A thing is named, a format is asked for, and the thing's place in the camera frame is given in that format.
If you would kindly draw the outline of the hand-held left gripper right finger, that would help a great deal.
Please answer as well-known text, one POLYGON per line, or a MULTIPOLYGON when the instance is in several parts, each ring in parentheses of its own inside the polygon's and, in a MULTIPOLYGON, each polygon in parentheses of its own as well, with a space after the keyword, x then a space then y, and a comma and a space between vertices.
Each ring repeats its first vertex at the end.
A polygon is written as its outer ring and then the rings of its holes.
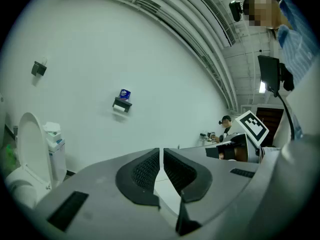
POLYGON ((184 236, 202 226, 196 220, 190 219, 186 204, 200 201, 209 190, 213 177, 205 166, 169 148, 163 150, 163 166, 170 182, 181 198, 175 231, 180 236, 184 236))

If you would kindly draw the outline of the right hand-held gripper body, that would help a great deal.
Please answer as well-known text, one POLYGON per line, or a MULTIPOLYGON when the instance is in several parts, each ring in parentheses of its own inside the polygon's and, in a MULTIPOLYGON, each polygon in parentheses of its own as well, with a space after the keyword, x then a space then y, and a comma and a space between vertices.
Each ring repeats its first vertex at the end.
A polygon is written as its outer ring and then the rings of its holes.
POLYGON ((250 110, 238 116, 228 132, 219 137, 219 157, 222 160, 258 163, 261 144, 269 130, 250 110))

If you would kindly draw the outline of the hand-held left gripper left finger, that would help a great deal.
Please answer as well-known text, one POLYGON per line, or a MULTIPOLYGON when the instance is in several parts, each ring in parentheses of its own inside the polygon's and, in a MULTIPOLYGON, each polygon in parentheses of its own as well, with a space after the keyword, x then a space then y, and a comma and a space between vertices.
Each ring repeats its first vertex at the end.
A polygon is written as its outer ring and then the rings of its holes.
POLYGON ((123 165, 116 173, 118 190, 132 203, 159 207, 159 197, 154 194, 160 171, 160 149, 154 148, 123 165))

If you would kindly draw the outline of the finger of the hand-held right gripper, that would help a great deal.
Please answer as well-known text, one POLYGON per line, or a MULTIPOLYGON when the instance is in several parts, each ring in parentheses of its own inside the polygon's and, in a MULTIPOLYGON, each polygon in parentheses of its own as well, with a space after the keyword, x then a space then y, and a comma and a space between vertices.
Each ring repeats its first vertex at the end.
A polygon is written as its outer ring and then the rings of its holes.
POLYGON ((206 152, 206 156, 209 158, 214 158, 214 159, 219 159, 220 156, 220 152, 219 149, 217 147, 208 147, 205 149, 206 152))

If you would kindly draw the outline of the blue toilet paper roll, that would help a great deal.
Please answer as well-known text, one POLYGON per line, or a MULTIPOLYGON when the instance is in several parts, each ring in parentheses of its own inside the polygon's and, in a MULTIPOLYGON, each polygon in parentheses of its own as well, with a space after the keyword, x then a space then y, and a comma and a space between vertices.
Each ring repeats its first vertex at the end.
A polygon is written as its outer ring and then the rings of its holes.
POLYGON ((130 99, 130 96, 131 96, 131 92, 129 90, 121 89, 118 98, 128 102, 130 99))

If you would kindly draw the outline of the brown door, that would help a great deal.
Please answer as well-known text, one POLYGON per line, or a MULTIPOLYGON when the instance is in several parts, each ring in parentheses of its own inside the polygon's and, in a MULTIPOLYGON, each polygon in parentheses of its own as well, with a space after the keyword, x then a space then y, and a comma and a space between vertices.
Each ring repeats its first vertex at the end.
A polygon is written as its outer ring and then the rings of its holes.
POLYGON ((266 107, 257 108, 256 116, 263 122, 263 124, 269 130, 267 136, 265 137, 265 139, 261 144, 262 147, 273 146, 273 140, 277 132, 277 129, 280 125, 283 114, 284 114, 284 110, 279 108, 266 108, 266 107))

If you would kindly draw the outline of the black tablet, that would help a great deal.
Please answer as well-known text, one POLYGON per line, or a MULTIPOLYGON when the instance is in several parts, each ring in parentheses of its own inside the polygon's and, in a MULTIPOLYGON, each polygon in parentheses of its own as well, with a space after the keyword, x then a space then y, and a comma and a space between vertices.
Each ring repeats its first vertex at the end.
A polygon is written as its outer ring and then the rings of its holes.
POLYGON ((265 83, 266 90, 272 92, 274 97, 277 97, 280 89, 279 59, 266 55, 259 55, 258 62, 261 81, 265 83))

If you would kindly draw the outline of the white tissue pack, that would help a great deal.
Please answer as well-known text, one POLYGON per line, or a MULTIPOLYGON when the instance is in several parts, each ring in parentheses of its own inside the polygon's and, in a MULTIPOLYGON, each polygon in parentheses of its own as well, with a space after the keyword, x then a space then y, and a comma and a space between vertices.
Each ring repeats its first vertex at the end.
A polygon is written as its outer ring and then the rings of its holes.
POLYGON ((47 122, 43 126, 45 137, 50 146, 55 146, 62 139, 61 126, 59 123, 47 122))

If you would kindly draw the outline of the person's striped blue shirt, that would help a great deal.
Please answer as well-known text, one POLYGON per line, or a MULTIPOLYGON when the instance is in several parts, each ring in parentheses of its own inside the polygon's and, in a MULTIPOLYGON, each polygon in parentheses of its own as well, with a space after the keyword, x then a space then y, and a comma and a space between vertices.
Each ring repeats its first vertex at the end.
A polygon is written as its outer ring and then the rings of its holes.
POLYGON ((277 39, 282 48, 284 65, 292 74, 296 88, 320 54, 320 44, 308 20, 292 0, 280 0, 279 8, 292 26, 280 25, 277 39))

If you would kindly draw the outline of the ceiling air vent grille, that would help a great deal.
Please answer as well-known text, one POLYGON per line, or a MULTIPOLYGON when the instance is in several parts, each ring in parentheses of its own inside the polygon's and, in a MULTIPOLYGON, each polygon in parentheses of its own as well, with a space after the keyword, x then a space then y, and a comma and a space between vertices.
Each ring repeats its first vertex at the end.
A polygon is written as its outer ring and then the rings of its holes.
POLYGON ((219 22, 219 25, 223 29, 223 32, 228 40, 229 46, 231 47, 236 43, 235 36, 226 20, 226 18, 223 16, 221 11, 218 9, 216 4, 212 0, 202 0, 204 4, 210 9, 210 11, 213 13, 214 17, 219 22))

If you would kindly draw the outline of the black tablet mount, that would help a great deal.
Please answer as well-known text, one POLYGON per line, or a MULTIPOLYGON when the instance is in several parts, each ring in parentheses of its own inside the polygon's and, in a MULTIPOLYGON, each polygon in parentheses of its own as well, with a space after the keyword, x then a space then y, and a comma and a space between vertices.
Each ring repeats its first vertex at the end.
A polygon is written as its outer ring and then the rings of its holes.
POLYGON ((283 88, 286 91, 292 91, 294 89, 293 75, 288 71, 284 63, 279 64, 280 81, 283 82, 283 88))

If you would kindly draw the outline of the small black wall holder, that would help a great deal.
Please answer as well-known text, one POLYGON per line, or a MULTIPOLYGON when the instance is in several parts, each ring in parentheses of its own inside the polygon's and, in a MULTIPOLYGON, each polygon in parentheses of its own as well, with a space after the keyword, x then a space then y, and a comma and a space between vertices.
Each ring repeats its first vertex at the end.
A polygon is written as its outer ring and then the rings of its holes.
POLYGON ((33 76, 37 76, 37 75, 44 76, 46 70, 47 70, 47 67, 45 65, 35 61, 31 70, 31 74, 33 76))

